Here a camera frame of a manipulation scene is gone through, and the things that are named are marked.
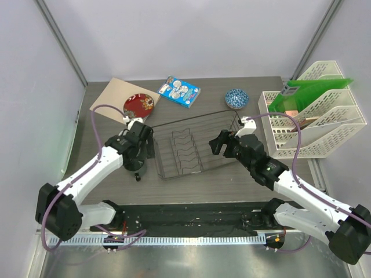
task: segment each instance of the metal table surface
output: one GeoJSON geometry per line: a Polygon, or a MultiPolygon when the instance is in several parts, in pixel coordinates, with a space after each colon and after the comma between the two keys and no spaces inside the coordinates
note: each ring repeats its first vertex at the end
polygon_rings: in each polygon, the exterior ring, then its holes
{"type": "MultiPolygon", "coordinates": [[[[192,107],[187,109],[162,98],[148,117],[146,124],[158,125],[228,109],[224,95],[233,88],[245,90],[250,97],[247,107],[238,111],[239,115],[257,115],[259,114],[257,101],[261,92],[282,88],[280,77],[187,79],[187,81],[201,88],[201,93],[192,107]]],[[[163,81],[133,81],[132,83],[156,91],[163,81]]],[[[90,83],[86,90],[67,176],[77,171],[97,153],[89,108],[106,85],[107,82],[90,83]]],[[[99,114],[96,115],[96,124],[103,141],[122,130],[121,124],[99,114]]],[[[260,120],[257,120],[255,134],[262,142],[265,142],[260,120]]],[[[283,160],[283,162],[290,166],[292,161],[283,160]]],[[[180,177],[176,180],[160,179],[157,176],[153,159],[148,160],[147,165],[147,173],[140,182],[136,182],[124,168],[113,172],[91,191],[84,204],[95,204],[104,199],[112,200],[117,204],[259,202],[268,201],[273,197],[286,199],[266,187],[256,184],[246,169],[238,162],[204,173],[180,177]]],[[[297,172],[302,179],[313,184],[306,160],[298,161],[297,172]]]]}
{"type": "MultiPolygon", "coordinates": [[[[298,248],[306,239],[302,233],[288,233],[283,247],[298,248]]],[[[274,253],[257,245],[132,247],[116,254],[102,253],[97,246],[65,246],[54,254],[48,253],[40,277],[350,278],[351,275],[344,262],[314,239],[295,254],[274,253]],[[101,253],[89,259],[97,252],[101,253]]]]}
{"type": "MultiPolygon", "coordinates": [[[[245,90],[250,102],[239,111],[240,116],[257,115],[257,100],[263,90],[280,90],[279,77],[189,79],[201,87],[201,94],[190,109],[166,99],[160,99],[146,124],[158,125],[190,116],[227,109],[224,94],[232,88],[245,90]]],[[[157,90],[163,81],[135,81],[135,85],[157,90]]],[[[66,175],[77,171],[97,152],[97,144],[90,122],[89,108],[103,91],[106,83],[89,84],[82,104],[77,134],[66,175]]],[[[117,134],[122,125],[96,115],[101,139],[117,134]]],[[[265,142],[261,121],[255,134],[265,142]]],[[[291,160],[284,160],[288,165],[291,160]]],[[[313,184],[306,160],[299,160],[298,174],[313,184]]],[[[94,204],[110,199],[117,204],[164,204],[207,202],[258,202],[281,197],[266,187],[256,184],[238,162],[217,170],[188,175],[176,180],[162,180],[157,176],[154,161],[148,161],[148,170],[136,182],[125,169],[109,175],[87,196],[84,203],[94,204]]],[[[301,233],[286,235],[285,249],[303,244],[301,233]]],[[[276,254],[263,246],[179,246],[132,247],[117,254],[99,254],[78,266],[62,262],[82,262],[101,247],[60,247],[49,253],[43,264],[41,277],[350,277],[347,265],[337,259],[327,246],[317,240],[296,254],[276,254]]]]}

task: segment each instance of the cardboard box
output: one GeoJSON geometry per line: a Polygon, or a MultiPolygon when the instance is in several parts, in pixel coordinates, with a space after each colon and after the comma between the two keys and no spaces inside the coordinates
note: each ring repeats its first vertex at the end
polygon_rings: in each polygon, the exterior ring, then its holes
{"type": "MultiPolygon", "coordinates": [[[[95,106],[100,104],[109,104],[123,111],[125,101],[134,94],[147,94],[151,96],[155,102],[155,106],[161,97],[158,93],[143,89],[142,87],[133,85],[118,78],[112,78],[107,87],[103,90],[102,94],[100,94],[97,100],[90,107],[90,110],[93,110],[95,106]]],[[[96,112],[112,120],[123,123],[122,115],[114,109],[101,107],[97,109],[96,112]]]]}
{"type": "Polygon", "coordinates": [[[201,89],[183,80],[169,76],[157,92],[164,98],[189,108],[200,94],[201,89]]]}

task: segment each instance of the white wall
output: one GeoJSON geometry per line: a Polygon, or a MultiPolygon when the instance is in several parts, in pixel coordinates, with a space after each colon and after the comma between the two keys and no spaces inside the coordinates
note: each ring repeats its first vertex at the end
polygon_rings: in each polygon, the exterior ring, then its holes
{"type": "MultiPolygon", "coordinates": [[[[344,1],[311,57],[336,60],[346,77],[368,126],[321,161],[330,193],[352,206],[371,210],[371,1],[344,1]]],[[[361,258],[366,277],[371,276],[371,256],[361,258]]]]}
{"type": "Polygon", "coordinates": [[[0,38],[0,271],[18,278],[38,190],[61,178],[84,88],[33,1],[1,1],[0,38]]]}
{"type": "Polygon", "coordinates": [[[290,77],[330,0],[46,0],[88,81],[290,77]]]}

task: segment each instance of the green folder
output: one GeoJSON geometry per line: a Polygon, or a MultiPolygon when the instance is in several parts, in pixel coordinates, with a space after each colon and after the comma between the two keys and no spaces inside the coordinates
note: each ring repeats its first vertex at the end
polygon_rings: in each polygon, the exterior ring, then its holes
{"type": "Polygon", "coordinates": [[[343,89],[353,82],[351,78],[290,80],[278,96],[269,105],[269,112],[298,110],[301,112],[324,92],[332,89],[343,89]]]}

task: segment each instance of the gray tabletop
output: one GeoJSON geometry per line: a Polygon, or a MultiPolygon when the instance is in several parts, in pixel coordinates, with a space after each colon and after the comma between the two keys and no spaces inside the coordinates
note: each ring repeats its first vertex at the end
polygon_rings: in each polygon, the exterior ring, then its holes
{"type": "MultiPolygon", "coordinates": [[[[261,92],[282,88],[280,77],[187,79],[186,81],[201,88],[201,94],[192,107],[183,108],[162,98],[147,119],[147,125],[153,126],[228,109],[224,95],[233,88],[245,90],[250,97],[247,107],[240,110],[239,115],[257,115],[259,114],[257,101],[261,92]]],[[[132,81],[131,83],[156,91],[163,81],[132,81]]],[[[89,108],[106,85],[107,82],[90,83],[86,89],[66,175],[77,171],[97,153],[89,108]]],[[[122,130],[120,123],[98,114],[96,124],[103,141],[122,130]]],[[[255,134],[265,143],[260,120],[257,120],[255,134]]],[[[289,166],[292,162],[291,160],[282,161],[289,166]]],[[[104,199],[117,204],[258,202],[268,201],[273,197],[287,199],[257,184],[238,162],[204,173],[179,177],[176,180],[160,179],[153,159],[149,159],[147,165],[147,173],[140,182],[136,182],[124,168],[113,172],[88,194],[84,204],[95,204],[104,199]]],[[[298,161],[297,172],[301,178],[313,184],[306,160],[298,161]]]]}

